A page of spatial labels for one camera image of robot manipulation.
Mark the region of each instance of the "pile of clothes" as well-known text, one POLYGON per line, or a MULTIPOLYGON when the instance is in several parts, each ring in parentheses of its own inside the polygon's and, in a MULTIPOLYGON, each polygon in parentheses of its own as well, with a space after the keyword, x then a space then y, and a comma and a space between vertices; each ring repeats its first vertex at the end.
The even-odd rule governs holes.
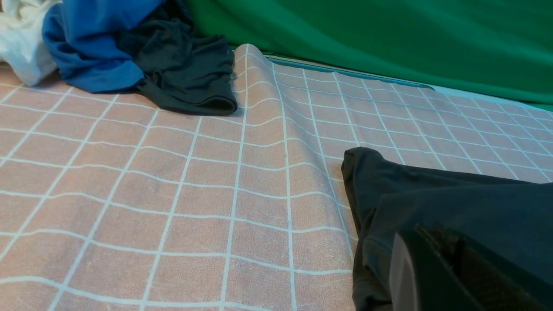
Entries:
MULTIPOLYGON (((4 19, 11 14, 16 20, 34 8, 28 19, 33 33, 41 35, 27 67, 37 74, 26 78, 32 70, 18 70, 25 61, 3 57, 28 85, 57 67, 67 84, 90 93, 140 92, 162 109, 192 115, 228 115, 237 109, 230 85, 234 55, 226 38, 198 37, 182 0, 2 4, 4 19), (38 65, 38 59, 48 64, 38 65)), ((15 54, 17 49, 8 48, 15 54)))

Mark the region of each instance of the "crumpled clothing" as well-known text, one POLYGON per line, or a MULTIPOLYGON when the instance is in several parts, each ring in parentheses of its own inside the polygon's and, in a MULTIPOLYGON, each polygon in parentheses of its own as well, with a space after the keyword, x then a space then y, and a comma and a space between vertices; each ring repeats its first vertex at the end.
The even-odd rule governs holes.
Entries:
POLYGON ((60 0, 2 0, 0 13, 0 61, 33 86, 56 69, 42 39, 47 11, 60 0))
POLYGON ((90 93, 129 89, 144 75, 113 34, 136 27, 165 0, 64 0, 46 14, 43 38, 61 78, 90 93))

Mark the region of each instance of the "dark green fabric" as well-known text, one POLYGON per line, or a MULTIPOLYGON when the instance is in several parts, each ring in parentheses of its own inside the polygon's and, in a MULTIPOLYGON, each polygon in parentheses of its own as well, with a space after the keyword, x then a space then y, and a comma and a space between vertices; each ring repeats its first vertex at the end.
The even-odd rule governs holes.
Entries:
POLYGON ((553 105, 550 0, 185 0, 199 31, 349 69, 553 105))

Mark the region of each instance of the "white grid line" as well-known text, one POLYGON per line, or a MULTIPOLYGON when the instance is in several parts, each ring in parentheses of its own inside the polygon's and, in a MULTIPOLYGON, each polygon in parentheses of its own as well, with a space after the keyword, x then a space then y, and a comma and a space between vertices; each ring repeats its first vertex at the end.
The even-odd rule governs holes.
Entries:
MULTIPOLYGON (((305 75, 305 70, 302 69, 301 71, 304 74, 305 87, 306 87, 306 90, 307 90, 307 99, 310 103, 311 102, 311 95, 309 94, 309 86, 307 84, 307 77, 305 75)), ((342 215, 342 209, 340 207, 340 204, 338 203, 338 198, 336 196, 336 191, 334 190, 334 186, 332 185, 332 180, 330 179, 330 173, 328 172, 328 166, 326 164, 324 151, 322 150, 321 138, 319 136, 319 130, 317 129, 317 122, 315 121, 315 114, 313 113, 313 106, 310 106, 310 110, 311 110, 311 116, 313 117, 313 128, 315 128, 315 134, 317 135, 317 143, 319 144, 319 150, 321 151, 322 163, 325 167, 325 175, 327 176, 328 185, 330 186, 330 189, 332 191, 332 196, 333 196, 332 199, 336 203, 336 209, 338 210, 338 215, 340 216, 340 222, 342 223, 342 228, 344 229, 344 232, 347 232, 346 222, 344 221, 344 217, 342 215)), ((346 244, 348 246, 350 259, 353 261, 353 249, 352 249, 351 243, 349 242, 349 239, 347 237, 346 237, 346 244)))
POLYGON ((196 146, 196 139, 198 137, 198 132, 200 131, 200 126, 202 123, 203 118, 200 117, 198 120, 198 124, 196 126, 196 134, 194 135, 194 138, 192 139, 192 144, 190 146, 190 150, 188 152, 188 159, 186 160, 186 164, 184 165, 184 169, 182 170, 179 187, 177 188, 177 191, 175 193, 175 196, 173 197, 173 204, 171 206, 171 210, 169 212, 169 217, 167 217, 167 222, 165 223, 165 228, 163 229, 163 233, 161 235, 161 240, 159 242, 158 251, 155 254, 154 263, 152 264, 152 268, 150 270, 150 275, 148 277, 148 282, 146 283, 146 288, 144 289, 144 294, 142 295, 142 304, 140 305, 140 311, 143 311, 145 308, 145 303, 148 301, 148 297, 150 295, 150 290, 152 288, 152 283, 154 282, 154 276, 155 271, 157 270, 159 266, 159 260, 161 258, 161 253, 163 252, 163 247, 165 246, 165 241, 167 239, 167 236, 169 235, 169 229, 171 227, 171 223, 173 221, 173 216, 175 215, 175 209, 177 206, 177 203, 180 199, 180 193, 182 191, 182 187, 184 185, 184 180, 186 178, 186 173, 188 172, 188 167, 190 165, 190 158, 192 157, 192 153, 194 152, 194 146, 196 146))
MULTIPOLYGON (((248 55, 249 45, 246 46, 246 55, 248 55)), ((248 67, 248 58, 244 60, 245 67, 248 67)), ((245 84, 248 83, 248 74, 244 75, 245 84)), ((238 165, 236 168, 236 179, 234 181, 234 194, 232 198, 232 210, 231 210, 231 223, 228 228, 228 238, 227 238, 227 256, 225 258, 225 270, 223 271, 223 282, 221 287, 221 304, 219 306, 220 311, 224 311, 224 303, 227 299, 227 286, 228 286, 228 275, 231 265, 231 254, 232 254, 232 236, 234 232, 234 220, 236 218, 236 204, 238 201, 238 187, 240 186, 240 172, 242 168, 242 153, 244 151, 244 137, 246 136, 246 118, 248 115, 248 87, 246 87, 246 99, 244 103, 244 119, 242 120, 242 135, 240 139, 240 150, 238 151, 238 165)))
MULTIPOLYGON (((277 80, 277 74, 274 69, 274 63, 273 63, 273 78, 276 81, 277 80)), ((288 142, 286 141, 288 139, 288 131, 286 129, 286 112, 284 108, 284 102, 282 101, 282 95, 280 93, 280 90, 278 89, 278 85, 276 87, 279 95, 280 95, 280 105, 282 109, 282 130, 283 130, 283 137, 284 137, 284 163, 286 165, 286 196, 288 197, 286 199, 286 214, 288 216, 288 261, 290 265, 290 294, 291 294, 291 302, 292 302, 292 310, 296 311, 298 309, 298 302, 296 300, 296 285, 295 285, 295 275, 293 273, 294 271, 294 241, 292 237, 292 209, 291 209, 291 190, 290 190, 290 164, 288 160, 288 142)))
MULTIPOLYGON (((108 108, 106 109, 106 113, 107 111, 109 111, 109 109, 113 106, 113 103, 115 102, 115 100, 117 99, 119 95, 116 95, 113 99, 113 102, 108 106, 108 108)), ((149 123, 149 126, 152 125, 152 123, 154 123, 155 121, 155 118, 158 116, 158 112, 159 111, 156 111, 154 113, 154 115, 152 116, 152 119, 150 120, 150 123, 149 123)), ((90 230, 90 233, 88 234, 87 238, 86 238, 86 241, 85 243, 82 245, 81 247, 81 250, 79 251, 79 254, 77 255, 77 257, 75 258, 75 261, 73 262, 73 265, 71 266, 71 268, 69 269, 69 272, 67 273, 67 276, 65 277, 64 279, 64 282, 62 284, 62 287, 59 289, 56 297, 54 298, 54 300, 52 301, 52 304, 50 305, 50 308, 49 310, 50 311, 53 311, 55 310, 56 306, 58 305, 60 299, 61 299, 61 296, 63 295, 63 293, 66 291, 68 285, 69 285, 69 282, 71 281, 71 278, 73 277, 73 274, 75 273, 75 271, 77 270, 78 266, 79 266, 79 263, 81 262, 81 259, 82 257, 84 256, 85 254, 85 251, 87 250, 89 244, 90 244, 90 241, 92 240, 92 238, 94 237, 94 234, 96 233, 96 230, 98 229, 99 225, 100 225, 100 222, 102 221, 103 219, 103 216, 104 214, 106 213, 106 211, 108 210, 109 208, 109 204, 110 202, 112 201, 113 199, 113 196, 115 195, 115 192, 117 191, 117 188, 119 187, 119 183, 121 182, 121 180, 123 180, 123 177, 125 176, 125 173, 126 171, 129 169, 129 167, 131 166, 134 158, 136 157, 136 155, 138 154, 138 148, 140 148, 140 146, 142 146, 142 144, 144 143, 145 139, 146 139, 146 136, 148 135, 148 132, 149 132, 150 128, 148 127, 146 129, 146 131, 144 131, 144 133, 142 134, 142 138, 140 139, 140 142, 138 143, 137 147, 135 148, 133 154, 131 155, 131 157, 129 158, 129 160, 127 161, 127 164, 125 165, 125 167, 123 168, 123 171, 119 174, 119 177, 117 178, 117 180, 115 181, 111 191, 109 192, 109 195, 108 195, 108 198, 106 200, 106 203, 104 204, 102 210, 100 211, 96 221, 94 222, 94 225, 92 226, 92 229, 90 230)), ((80 150, 77 150, 77 152, 75 153, 75 158, 76 158, 76 155, 78 155, 78 153, 80 152, 80 150)))

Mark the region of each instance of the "green backdrop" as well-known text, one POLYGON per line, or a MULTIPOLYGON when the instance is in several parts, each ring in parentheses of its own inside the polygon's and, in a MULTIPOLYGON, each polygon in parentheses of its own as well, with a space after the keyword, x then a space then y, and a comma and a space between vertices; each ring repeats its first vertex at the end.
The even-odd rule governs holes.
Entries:
POLYGON ((553 105, 552 0, 186 0, 202 34, 553 105))

